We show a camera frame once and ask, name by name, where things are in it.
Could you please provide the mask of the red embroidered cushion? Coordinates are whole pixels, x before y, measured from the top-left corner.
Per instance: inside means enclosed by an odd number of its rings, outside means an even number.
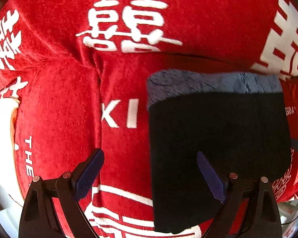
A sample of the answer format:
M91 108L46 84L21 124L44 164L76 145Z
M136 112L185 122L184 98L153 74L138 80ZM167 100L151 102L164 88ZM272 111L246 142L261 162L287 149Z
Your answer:
M298 76L282 82L290 137L298 140ZM298 150L292 148L291 172L279 202L298 199Z

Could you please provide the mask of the black pants with grey waistband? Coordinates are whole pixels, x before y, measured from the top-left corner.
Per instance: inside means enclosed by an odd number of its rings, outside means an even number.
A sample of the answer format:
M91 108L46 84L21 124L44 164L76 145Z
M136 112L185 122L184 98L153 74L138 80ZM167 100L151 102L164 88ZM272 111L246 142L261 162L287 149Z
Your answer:
M223 177L266 177L291 164L284 95L275 75L163 70L147 79L154 229L178 234L213 222L214 199L197 165L202 152Z

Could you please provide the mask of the red wedding sofa cover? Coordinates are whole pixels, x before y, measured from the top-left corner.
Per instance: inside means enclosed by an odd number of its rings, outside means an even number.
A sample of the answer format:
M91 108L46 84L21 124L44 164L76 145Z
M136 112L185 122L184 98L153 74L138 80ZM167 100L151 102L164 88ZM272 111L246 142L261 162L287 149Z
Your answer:
M104 164L79 201L98 237L202 237L211 221L178 234L154 229L147 79L171 69L275 75L282 85L298 76L298 7L8 0L0 10L0 184L24 205L34 177L59 178L98 148Z

